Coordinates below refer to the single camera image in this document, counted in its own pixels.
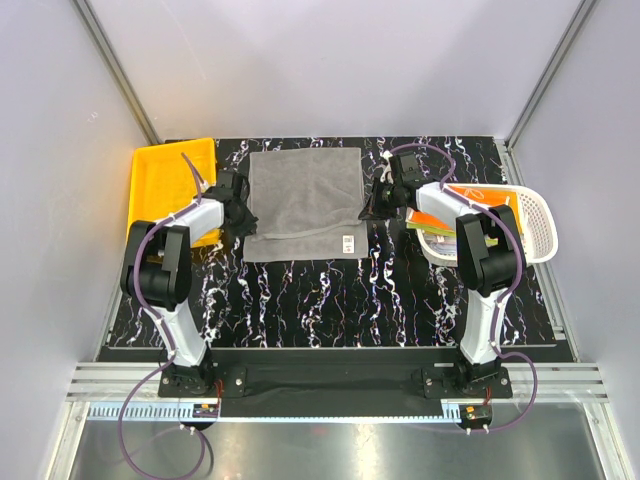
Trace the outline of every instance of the metal floor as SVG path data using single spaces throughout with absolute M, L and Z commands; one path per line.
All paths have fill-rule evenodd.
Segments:
M 495 405 L 494 424 L 517 415 Z M 130 451 L 167 423 L 129 422 Z M 511 430 L 467 437 L 450 425 L 220 423 L 205 431 L 215 453 L 195 479 L 604 479 L 580 405 L 540 404 Z M 175 432 L 134 459 L 151 474 L 179 476 L 200 453 L 199 442 Z M 140 478 L 121 460 L 115 422 L 88 421 L 70 478 Z

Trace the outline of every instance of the plastic basket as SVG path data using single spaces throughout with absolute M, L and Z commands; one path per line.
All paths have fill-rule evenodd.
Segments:
M 477 184 L 459 183 L 461 187 L 473 188 Z M 550 260 L 558 251 L 558 232 L 551 216 L 551 211 L 538 193 L 530 188 L 519 185 L 482 185 L 483 187 L 495 190 L 510 190 L 516 192 L 518 196 L 518 214 L 520 216 L 520 226 L 524 237 L 524 255 L 527 264 L 543 263 Z M 429 247 L 424 238 L 422 230 L 416 230 L 418 240 L 422 247 L 422 253 L 434 265 L 445 267 L 456 267 L 457 257 L 455 254 L 443 255 Z
M 215 143 L 211 138 L 138 148 L 133 154 L 127 232 L 136 220 L 160 220 L 193 200 L 196 185 L 182 152 L 187 154 L 205 181 L 210 185 L 215 183 Z M 217 243 L 219 233 L 212 230 L 193 246 Z

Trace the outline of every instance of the cable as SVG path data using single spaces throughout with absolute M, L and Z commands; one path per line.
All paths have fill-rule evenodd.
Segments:
M 499 339 L 496 339 L 496 326 L 498 324 L 498 316 L 500 314 L 500 307 L 502 306 L 502 301 L 507 298 L 511 293 L 514 292 L 514 290 L 518 287 L 518 285 L 520 284 L 520 280 L 522 280 L 522 273 L 523 273 L 523 268 L 522 268 L 522 260 L 523 260 L 523 254 L 522 251 L 520 250 L 520 248 L 518 248 L 518 243 L 516 242 L 516 238 L 514 237 L 513 233 L 511 232 L 511 230 L 509 230 L 509 228 L 504 224 L 504 222 L 502 220 L 500 220 L 496 215 L 494 215 L 491 211 L 487 210 L 486 208 L 478 205 L 475 202 L 471 202 L 467 197 L 459 194 L 458 192 L 450 189 L 448 186 L 445 185 L 445 182 L 447 180 L 449 180 L 456 169 L 456 161 L 454 160 L 454 158 L 451 156 L 451 154 L 445 152 L 444 150 L 439 149 L 438 147 L 434 147 L 432 145 L 428 145 L 428 144 L 423 144 L 423 143 L 407 143 L 405 145 L 400 145 L 398 147 L 395 147 L 393 149 L 390 150 L 390 153 L 395 154 L 397 152 L 399 152 L 400 150 L 404 150 L 404 149 L 408 149 L 408 148 L 428 148 L 430 150 L 433 150 L 435 152 L 438 152 L 442 155 L 445 156 L 445 158 L 447 160 L 449 160 L 450 163 L 450 168 L 449 171 L 447 172 L 447 174 L 442 177 L 442 180 L 440 180 L 440 190 L 443 191 L 444 193 L 446 193 L 447 195 L 449 195 L 452 198 L 455 198 L 456 200 L 458 200 L 459 202 L 463 203 L 464 205 L 478 211 L 481 212 L 485 215 L 487 215 L 491 220 L 493 220 L 493 222 L 495 222 L 496 225 L 498 225 L 500 227 L 500 229 L 505 233 L 507 239 L 509 240 L 509 242 L 511 243 L 512 247 L 513 247 L 513 252 L 516 256 L 516 275 L 513 278 L 513 282 L 511 283 L 511 286 L 509 288 L 507 288 L 496 300 L 496 306 L 498 308 L 494 308 L 493 309 L 493 317 L 491 318 L 491 333 L 490 333 L 490 342 L 491 342 L 491 348 L 493 349 L 493 351 L 496 353 L 496 355 L 498 357 L 500 357 L 502 360 L 507 360 L 509 358 L 520 358 L 522 360 L 524 360 L 525 362 L 527 362 L 527 364 L 529 364 L 529 367 L 531 368 L 531 374 L 533 376 L 533 390 L 531 392 L 531 399 L 529 400 L 529 403 L 527 404 L 526 408 L 522 411 L 522 413 L 514 420 L 512 420 L 511 422 L 506 423 L 505 425 L 501 425 L 499 427 L 494 427 L 491 429 L 491 431 L 493 432 L 501 432 L 503 430 L 507 430 L 511 427 L 515 427 L 516 425 L 518 425 L 520 422 L 522 422 L 522 420 L 528 415 L 528 413 L 531 411 L 531 408 L 533 408 L 533 404 L 536 401 L 536 396 L 538 395 L 538 372 L 536 371 L 536 367 L 533 364 L 533 361 L 524 353 L 520 353 L 520 352 L 509 352 L 509 353 L 502 353 L 500 351 L 500 348 L 498 347 L 498 342 Z
M 152 316 L 155 317 L 154 323 L 156 323 L 158 328 L 162 328 L 162 330 L 164 331 L 164 334 L 165 334 L 165 336 L 167 338 L 167 343 L 169 344 L 168 352 L 167 352 L 168 359 L 167 359 L 167 362 L 164 365 L 160 365 L 158 368 L 153 370 L 150 374 L 148 374 L 146 377 L 144 377 L 142 380 L 140 380 L 140 382 L 138 382 L 133 387 L 133 389 L 131 390 L 129 395 L 127 395 L 127 398 L 125 399 L 125 401 L 122 403 L 122 408 L 120 409 L 120 414 L 118 415 L 118 424 L 117 424 L 118 443 L 120 445 L 120 451 L 122 452 L 124 460 L 127 462 L 129 467 L 131 467 L 131 469 L 134 472 L 136 472 L 141 477 L 147 478 L 147 479 L 150 479 L 150 480 L 187 480 L 187 479 L 191 478 L 198 471 L 200 466 L 202 465 L 202 462 L 204 461 L 205 449 L 207 448 L 207 444 L 208 444 L 208 440 L 204 436 L 204 434 L 202 432 L 200 432 L 199 430 L 196 430 L 195 428 L 191 427 L 191 429 L 190 429 L 191 434 L 193 435 L 195 433 L 198 436 L 198 439 L 200 440 L 200 447 L 201 447 L 200 448 L 200 457 L 199 457 L 198 461 L 196 462 L 195 467 L 191 471 L 189 471 L 187 474 L 182 475 L 180 477 L 175 477 L 175 478 L 172 478 L 172 479 L 168 479 L 168 478 L 165 478 L 165 477 L 156 477 L 154 475 L 151 475 L 151 474 L 145 472 L 144 470 L 142 470 L 140 467 L 138 467 L 138 465 L 136 465 L 136 463 L 133 461 L 133 458 L 131 458 L 131 454 L 129 454 L 129 452 L 127 452 L 127 448 L 126 448 L 126 445 L 124 443 L 124 435 L 123 435 L 123 431 L 122 431 L 122 426 L 123 426 L 122 424 L 123 424 L 124 414 L 125 414 L 125 411 L 127 409 L 127 405 L 129 404 L 129 402 L 131 401 L 133 396 L 136 394 L 136 392 L 147 381 L 149 381 L 149 379 L 151 379 L 155 375 L 157 375 L 157 374 L 163 372 L 164 370 L 166 370 L 167 368 L 169 368 L 169 366 L 171 364 L 173 364 L 174 360 L 176 359 L 176 343 L 175 343 L 175 339 L 173 338 L 173 335 L 171 334 L 171 331 L 163 323 L 162 315 L 160 314 L 160 312 L 158 312 L 155 308 L 153 308 L 151 305 L 149 305 L 149 303 L 145 300 L 144 296 L 142 295 L 142 289 L 140 287 L 140 265 L 142 264 L 142 257 L 144 255 L 144 250 L 145 250 L 146 246 L 148 245 L 148 243 L 151 241 L 151 239 L 154 237 L 156 232 L 158 232 L 158 230 L 160 230 L 161 228 L 165 227 L 167 224 L 171 223 L 172 221 L 175 221 L 175 220 L 183 217 L 187 213 L 193 211 L 195 208 L 198 207 L 198 205 L 200 204 L 200 201 L 202 199 L 202 191 L 201 191 L 201 187 L 200 187 L 200 182 L 202 181 L 202 177 L 200 176 L 200 174 L 198 173 L 196 168 L 193 166 L 193 163 L 191 163 L 191 160 L 189 160 L 189 157 L 187 157 L 187 155 L 185 153 L 182 153 L 182 157 L 187 162 L 187 165 L 189 165 L 189 169 L 191 170 L 191 173 L 193 174 L 193 178 L 194 178 L 194 181 L 196 183 L 196 190 L 198 191 L 197 199 L 196 199 L 196 201 L 194 203 L 189 204 L 187 207 L 183 208 L 178 213 L 176 213 L 174 215 L 171 215 L 171 216 L 169 216 L 169 217 L 157 222 L 151 228 L 151 230 L 149 230 L 147 232 L 147 234 L 142 239 L 142 242 L 140 243 L 140 247 L 138 247 L 138 251 L 136 252 L 135 262 L 133 264 L 133 289 L 135 291 L 136 298 L 137 298 L 138 302 L 140 303 L 140 305 L 142 305 L 142 307 L 148 313 L 150 313 Z M 184 427 L 184 425 L 180 425 L 177 428 L 183 429 L 185 427 Z

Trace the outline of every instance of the white laundry basket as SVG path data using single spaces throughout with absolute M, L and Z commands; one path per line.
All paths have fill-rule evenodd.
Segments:
M 457 183 L 451 186 L 474 188 L 475 183 Z M 543 263 L 551 259 L 558 251 L 558 232 L 551 216 L 551 211 L 538 193 L 530 188 L 518 185 L 486 185 L 482 187 L 493 190 L 509 190 L 516 192 L 518 196 L 518 214 L 520 216 L 520 226 L 524 236 L 524 255 L 527 264 Z M 457 267 L 457 257 L 455 254 L 441 254 L 434 251 L 424 238 L 424 233 L 416 229 L 418 240 L 422 247 L 422 253 L 434 265 L 444 267 Z

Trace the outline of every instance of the yellow plastic tray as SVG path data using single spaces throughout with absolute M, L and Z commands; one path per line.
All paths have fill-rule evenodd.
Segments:
M 138 148 L 133 154 L 127 232 L 136 220 L 161 220 L 192 201 L 196 185 L 182 152 L 191 159 L 204 180 L 210 185 L 215 183 L 215 143 L 211 138 Z M 212 230 L 193 246 L 217 243 L 219 233 L 219 230 Z

